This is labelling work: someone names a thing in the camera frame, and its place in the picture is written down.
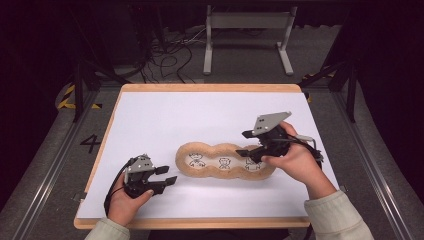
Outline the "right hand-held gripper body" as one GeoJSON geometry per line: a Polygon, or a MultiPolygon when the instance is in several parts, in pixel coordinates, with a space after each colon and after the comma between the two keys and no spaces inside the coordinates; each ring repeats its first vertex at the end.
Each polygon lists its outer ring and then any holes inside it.
{"type": "Polygon", "coordinates": [[[291,115],[288,111],[257,117],[252,136],[259,139],[261,146],[252,151],[252,160],[255,163],[259,163],[264,155],[279,157],[288,151],[288,134],[280,123],[291,115]]]}

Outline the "black metal stand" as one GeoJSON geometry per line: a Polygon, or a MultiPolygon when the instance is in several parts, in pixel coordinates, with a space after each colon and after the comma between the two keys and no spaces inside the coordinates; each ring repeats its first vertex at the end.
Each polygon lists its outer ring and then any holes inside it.
{"type": "Polygon", "coordinates": [[[74,122],[77,122],[84,113],[84,94],[83,85],[86,85],[89,91],[97,91],[101,86],[101,77],[97,75],[100,72],[107,79],[113,80],[121,85],[129,84],[129,81],[125,78],[118,76],[111,70],[107,70],[100,65],[88,61],[87,59],[80,58],[77,61],[74,70],[74,81],[75,84],[75,114],[74,122]]]}
{"type": "Polygon", "coordinates": [[[347,97],[346,97],[346,113],[349,120],[355,123],[355,98],[356,98],[356,87],[357,87],[357,71],[352,61],[342,61],[334,65],[329,65],[322,68],[319,72],[304,76],[302,81],[298,84],[300,88],[304,88],[312,83],[327,77],[330,74],[334,74],[331,78],[330,83],[327,85],[328,89],[332,92],[340,92],[344,85],[347,85],[347,97]]]}

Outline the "yellow black hazard tape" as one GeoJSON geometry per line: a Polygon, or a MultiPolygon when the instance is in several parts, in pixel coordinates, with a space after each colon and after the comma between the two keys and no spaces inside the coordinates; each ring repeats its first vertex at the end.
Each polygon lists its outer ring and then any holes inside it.
{"type": "Polygon", "coordinates": [[[76,109],[77,103],[75,99],[76,86],[71,83],[66,85],[62,92],[58,95],[57,109],[76,109]]]}

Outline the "person's right hand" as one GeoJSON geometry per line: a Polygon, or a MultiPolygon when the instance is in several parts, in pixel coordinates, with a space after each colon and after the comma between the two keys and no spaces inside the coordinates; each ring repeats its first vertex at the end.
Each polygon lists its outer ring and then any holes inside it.
{"type": "Polygon", "coordinates": [[[263,156],[261,160],[282,169],[293,179],[306,186],[310,200],[320,199],[336,192],[310,151],[302,144],[291,143],[282,157],[263,156]]]}

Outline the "tan fleece-rimmed pad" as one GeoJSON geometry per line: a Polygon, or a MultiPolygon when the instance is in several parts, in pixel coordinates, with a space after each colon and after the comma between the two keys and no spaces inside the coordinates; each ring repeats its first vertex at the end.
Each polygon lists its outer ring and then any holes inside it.
{"type": "Polygon", "coordinates": [[[175,164],[184,175],[196,178],[258,181],[270,177],[275,167],[263,162],[255,163],[249,157],[237,153],[237,150],[253,149],[256,149],[255,145],[240,147],[222,143],[211,146],[202,142],[189,142],[177,150],[175,164]]]}

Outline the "grey metal stand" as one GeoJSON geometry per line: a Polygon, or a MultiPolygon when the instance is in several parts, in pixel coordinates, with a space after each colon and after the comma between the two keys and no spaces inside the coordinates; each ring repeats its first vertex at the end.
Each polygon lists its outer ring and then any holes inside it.
{"type": "Polygon", "coordinates": [[[212,73],[213,29],[282,29],[284,36],[280,42],[276,43],[276,47],[285,73],[292,76],[294,70],[286,48],[296,15],[296,7],[291,7],[283,12],[216,12],[212,10],[211,5],[208,5],[205,21],[206,46],[203,74],[210,75],[212,73]]]}

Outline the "aluminium floor rail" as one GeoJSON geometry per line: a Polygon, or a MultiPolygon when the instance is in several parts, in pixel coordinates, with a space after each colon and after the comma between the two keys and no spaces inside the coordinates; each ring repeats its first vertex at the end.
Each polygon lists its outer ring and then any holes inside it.
{"type": "Polygon", "coordinates": [[[32,231],[69,157],[88,109],[97,95],[97,91],[88,91],[84,94],[82,102],[84,110],[76,121],[71,111],[59,111],[45,140],[14,191],[12,203],[15,207],[21,206],[23,211],[18,216],[18,226],[13,231],[11,240],[26,240],[32,231]]]}
{"type": "Polygon", "coordinates": [[[392,191],[384,179],[378,165],[374,158],[370,155],[367,147],[365,146],[362,135],[355,123],[353,123],[345,109],[345,101],[341,93],[333,93],[332,98],[339,109],[340,114],[343,117],[345,124],[347,125],[348,131],[358,148],[361,157],[361,163],[367,173],[371,185],[377,195],[377,198],[385,212],[386,217],[397,237],[398,240],[415,240],[414,236],[410,232],[406,225],[401,211],[398,207],[397,202],[394,199],[392,191]]]}

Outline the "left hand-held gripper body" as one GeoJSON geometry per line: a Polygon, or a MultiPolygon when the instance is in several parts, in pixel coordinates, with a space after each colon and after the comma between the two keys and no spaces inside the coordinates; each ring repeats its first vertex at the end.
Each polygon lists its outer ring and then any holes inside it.
{"type": "Polygon", "coordinates": [[[149,177],[155,174],[155,167],[147,154],[142,154],[129,160],[125,168],[124,191],[131,198],[137,198],[147,190],[153,190],[154,195],[162,194],[167,186],[165,181],[150,182],[149,177]]]}

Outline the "white table cover sheet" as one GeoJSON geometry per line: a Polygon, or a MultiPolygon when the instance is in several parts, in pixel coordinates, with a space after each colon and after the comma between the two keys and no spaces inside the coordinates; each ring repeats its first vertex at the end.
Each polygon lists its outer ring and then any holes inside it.
{"type": "Polygon", "coordinates": [[[168,166],[168,174],[177,179],[140,209],[143,220],[305,216],[306,188],[281,170],[262,181],[224,180],[187,177],[175,165],[178,148],[187,142],[248,146],[251,142],[242,134],[258,116],[285,111],[299,134],[321,139],[301,93],[122,93],[78,218],[104,216],[104,199],[116,174],[140,154],[156,166],[168,166]]]}

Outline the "person's left hand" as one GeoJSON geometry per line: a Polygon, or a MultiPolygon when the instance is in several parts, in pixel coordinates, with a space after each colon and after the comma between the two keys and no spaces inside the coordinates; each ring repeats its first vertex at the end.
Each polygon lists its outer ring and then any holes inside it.
{"type": "Polygon", "coordinates": [[[123,184],[117,183],[112,191],[107,217],[121,226],[127,226],[153,194],[153,190],[147,190],[139,197],[131,198],[124,191],[123,184]]]}

